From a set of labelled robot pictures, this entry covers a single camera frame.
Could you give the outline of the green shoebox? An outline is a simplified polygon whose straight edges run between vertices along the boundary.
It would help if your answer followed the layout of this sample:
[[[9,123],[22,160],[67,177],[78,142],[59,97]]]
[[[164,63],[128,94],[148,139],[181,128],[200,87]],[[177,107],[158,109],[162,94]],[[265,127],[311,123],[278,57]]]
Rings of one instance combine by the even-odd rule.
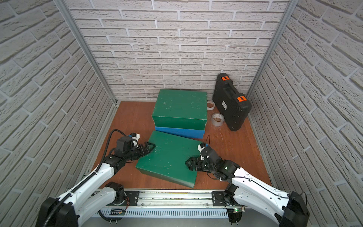
[[[152,119],[156,127],[204,130],[207,124],[207,93],[162,89]]]
[[[191,171],[185,162],[200,156],[200,141],[153,131],[148,142],[155,144],[155,148],[138,160],[136,168],[141,173],[189,188],[195,186],[197,172]]]

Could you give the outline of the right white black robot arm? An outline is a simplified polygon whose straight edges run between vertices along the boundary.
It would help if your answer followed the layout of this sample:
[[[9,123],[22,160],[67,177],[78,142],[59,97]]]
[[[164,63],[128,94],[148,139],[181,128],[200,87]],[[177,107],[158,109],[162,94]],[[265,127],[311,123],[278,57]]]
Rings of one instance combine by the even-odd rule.
[[[301,194],[278,190],[255,178],[230,160],[212,161],[210,157],[191,157],[185,162],[191,171],[213,174],[213,178],[228,182],[227,188],[214,197],[220,205],[235,207],[229,212],[231,222],[238,222],[238,209],[246,206],[273,220],[280,227],[306,227],[310,217]]]

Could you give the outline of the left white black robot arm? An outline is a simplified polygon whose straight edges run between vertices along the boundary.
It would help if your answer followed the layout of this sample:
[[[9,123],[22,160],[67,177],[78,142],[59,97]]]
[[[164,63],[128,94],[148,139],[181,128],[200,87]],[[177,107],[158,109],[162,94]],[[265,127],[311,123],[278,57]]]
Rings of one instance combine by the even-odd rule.
[[[146,156],[155,147],[154,143],[146,142],[125,151],[114,148],[86,178],[60,196],[46,199],[39,210],[36,226],[80,227],[108,204],[128,206],[130,200],[123,185],[110,182],[100,192],[96,190],[127,162]]]

